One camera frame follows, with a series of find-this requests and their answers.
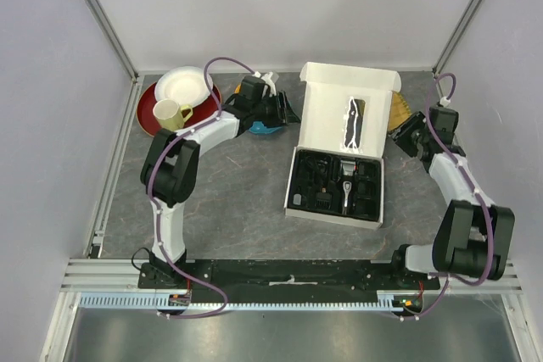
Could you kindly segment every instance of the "mug handle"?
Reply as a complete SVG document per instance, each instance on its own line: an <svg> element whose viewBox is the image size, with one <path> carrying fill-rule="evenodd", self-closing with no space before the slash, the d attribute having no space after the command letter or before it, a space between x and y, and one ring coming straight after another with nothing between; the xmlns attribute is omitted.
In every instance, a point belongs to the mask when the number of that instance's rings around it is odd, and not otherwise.
<svg viewBox="0 0 543 362"><path fill-rule="evenodd" d="M183 105L179 108L179 110L181 111L181 117L183 118L183 121L185 122L193 116L193 107L190 105ZM188 110L188 113L186 116L183 116L184 110Z"/></svg>

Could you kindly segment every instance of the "open box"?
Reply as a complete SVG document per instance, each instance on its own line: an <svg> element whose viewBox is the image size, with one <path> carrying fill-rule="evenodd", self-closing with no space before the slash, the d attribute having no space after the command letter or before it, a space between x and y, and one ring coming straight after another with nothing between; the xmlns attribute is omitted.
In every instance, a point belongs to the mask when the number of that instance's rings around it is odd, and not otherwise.
<svg viewBox="0 0 543 362"><path fill-rule="evenodd" d="M395 71L307 63L304 111L285 213L377 229L383 224L383 150Z"/></svg>

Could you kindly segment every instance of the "white wall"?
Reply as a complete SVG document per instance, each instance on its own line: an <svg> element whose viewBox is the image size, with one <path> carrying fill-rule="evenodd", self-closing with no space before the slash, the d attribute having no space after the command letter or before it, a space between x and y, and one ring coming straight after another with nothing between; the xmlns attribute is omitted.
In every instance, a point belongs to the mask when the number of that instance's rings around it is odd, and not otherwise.
<svg viewBox="0 0 543 362"><path fill-rule="evenodd" d="M543 2L484 0L446 71L474 175L516 216L512 259L543 332Z"/></svg>
<svg viewBox="0 0 543 362"><path fill-rule="evenodd" d="M83 0L0 0L0 349L37 360L130 79Z"/></svg>
<svg viewBox="0 0 543 362"><path fill-rule="evenodd" d="M429 68L469 0L100 1L136 68L168 70L217 55L257 69Z"/></svg>

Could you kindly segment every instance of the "black metal base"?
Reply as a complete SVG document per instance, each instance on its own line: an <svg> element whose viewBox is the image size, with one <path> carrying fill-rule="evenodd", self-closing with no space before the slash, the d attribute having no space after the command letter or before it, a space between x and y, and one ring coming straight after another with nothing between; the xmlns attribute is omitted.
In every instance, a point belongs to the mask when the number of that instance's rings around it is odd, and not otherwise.
<svg viewBox="0 0 543 362"><path fill-rule="evenodd" d="M438 279L429 281L424 274L371 260L188 260L182 269L222 289L234 304L375 302L378 290L415 291L420 281L427 290L439 289ZM293 278L306 284L284 284ZM146 263L137 286L167 290L186 288L187 283ZM222 301L199 284L191 288L193 304Z"/></svg>

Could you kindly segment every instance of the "blue object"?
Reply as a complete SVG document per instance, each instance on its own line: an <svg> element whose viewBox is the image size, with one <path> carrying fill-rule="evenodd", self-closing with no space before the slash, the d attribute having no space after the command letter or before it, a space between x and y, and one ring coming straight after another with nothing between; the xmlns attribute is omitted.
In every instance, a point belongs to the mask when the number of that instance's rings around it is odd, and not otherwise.
<svg viewBox="0 0 543 362"><path fill-rule="evenodd" d="M262 122L255 122L249 129L254 135L271 135L278 131L281 127L265 127Z"/></svg>

